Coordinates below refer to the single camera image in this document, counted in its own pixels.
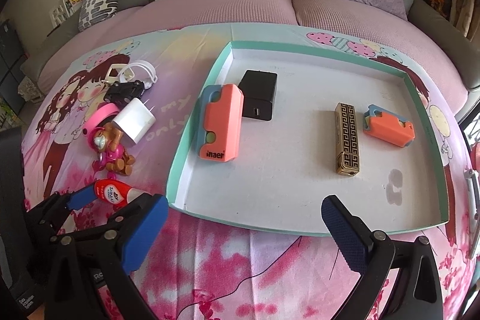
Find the sofa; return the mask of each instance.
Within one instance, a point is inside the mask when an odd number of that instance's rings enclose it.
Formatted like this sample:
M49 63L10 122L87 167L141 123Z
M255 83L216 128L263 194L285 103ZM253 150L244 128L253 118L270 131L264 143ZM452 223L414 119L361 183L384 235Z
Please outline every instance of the sofa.
M403 0L408 21L349 0L119 0L117 14L82 32L78 13L53 31L22 70L48 93L78 57L161 29L220 22L299 24L390 46L419 63L453 113L480 87L480 53L423 0Z

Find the black charger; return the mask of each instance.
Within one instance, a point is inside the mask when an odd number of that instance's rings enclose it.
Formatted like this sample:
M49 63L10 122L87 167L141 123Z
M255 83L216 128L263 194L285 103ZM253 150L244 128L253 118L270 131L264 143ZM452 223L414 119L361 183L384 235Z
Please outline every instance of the black charger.
M238 88L243 93L242 117L263 121L272 119L277 74L249 69L243 75Z

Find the metal screw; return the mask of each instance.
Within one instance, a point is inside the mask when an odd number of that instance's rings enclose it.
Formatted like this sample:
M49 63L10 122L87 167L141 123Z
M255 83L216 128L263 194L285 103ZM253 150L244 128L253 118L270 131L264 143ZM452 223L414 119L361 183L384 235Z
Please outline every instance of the metal screw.
M377 240L385 240L387 238L386 233L383 231L375 231L373 234L374 238Z
M103 236L107 240L115 239L117 237L117 231L110 229L109 231L106 231Z
M420 241L420 243L424 245L427 245L430 243L427 236L419 236L418 240Z
M63 236L60 243L62 243L63 246L68 246L71 243L71 237L70 236Z

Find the sofa armrest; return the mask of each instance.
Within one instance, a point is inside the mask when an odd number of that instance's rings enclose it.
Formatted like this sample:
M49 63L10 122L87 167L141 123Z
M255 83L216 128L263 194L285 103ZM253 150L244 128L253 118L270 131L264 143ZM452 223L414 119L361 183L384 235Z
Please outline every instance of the sofa armrest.
M40 49L34 55L21 65L20 69L35 84L50 58L78 33L79 15L80 10L77 10L43 41Z
M446 53L467 90L480 88L480 50L423 0L413 1L408 19Z

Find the black toy car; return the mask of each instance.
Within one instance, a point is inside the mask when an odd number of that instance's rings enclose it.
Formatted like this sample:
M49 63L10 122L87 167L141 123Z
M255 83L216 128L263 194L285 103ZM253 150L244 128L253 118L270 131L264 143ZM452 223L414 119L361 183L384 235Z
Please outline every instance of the black toy car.
M103 100L107 103L114 103L119 107L124 107L133 98L140 99L145 92L145 85L141 80L135 82L114 82L107 90Z

